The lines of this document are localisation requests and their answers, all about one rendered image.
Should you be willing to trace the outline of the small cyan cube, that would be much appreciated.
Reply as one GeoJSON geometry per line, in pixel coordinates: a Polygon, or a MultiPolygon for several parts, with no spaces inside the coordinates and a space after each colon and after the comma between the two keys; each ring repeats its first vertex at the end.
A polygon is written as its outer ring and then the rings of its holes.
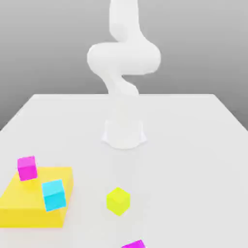
{"type": "Polygon", "coordinates": [[[66,207],[62,179],[42,183],[42,193],[47,212],[66,207]]]}

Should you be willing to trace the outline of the small lime yellow cube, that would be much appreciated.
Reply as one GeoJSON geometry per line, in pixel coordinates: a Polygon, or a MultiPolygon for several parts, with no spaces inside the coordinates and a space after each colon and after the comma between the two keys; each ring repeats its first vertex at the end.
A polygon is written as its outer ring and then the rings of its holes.
{"type": "Polygon", "coordinates": [[[130,193],[115,188],[107,195],[107,208],[114,214],[121,216],[130,207],[130,193]]]}

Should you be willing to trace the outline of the small magenta cube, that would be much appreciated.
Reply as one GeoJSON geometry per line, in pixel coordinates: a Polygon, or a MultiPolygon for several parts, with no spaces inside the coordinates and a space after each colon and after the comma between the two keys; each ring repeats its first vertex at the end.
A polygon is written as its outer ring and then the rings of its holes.
{"type": "Polygon", "coordinates": [[[146,246],[142,240],[137,240],[132,243],[126,244],[121,248],[146,248],[146,246]]]}
{"type": "Polygon", "coordinates": [[[17,170],[21,181],[37,178],[35,156],[19,158],[17,160],[17,170]]]}

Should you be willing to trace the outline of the large yellow box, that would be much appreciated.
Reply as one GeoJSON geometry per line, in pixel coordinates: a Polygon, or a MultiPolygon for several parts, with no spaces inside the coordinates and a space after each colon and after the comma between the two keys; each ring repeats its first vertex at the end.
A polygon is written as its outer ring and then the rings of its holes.
{"type": "Polygon", "coordinates": [[[0,228],[61,228],[73,189],[71,167],[38,167],[38,177],[20,181],[16,173],[0,197],[0,228]],[[46,211],[42,183],[62,179],[66,207],[46,211]]]}

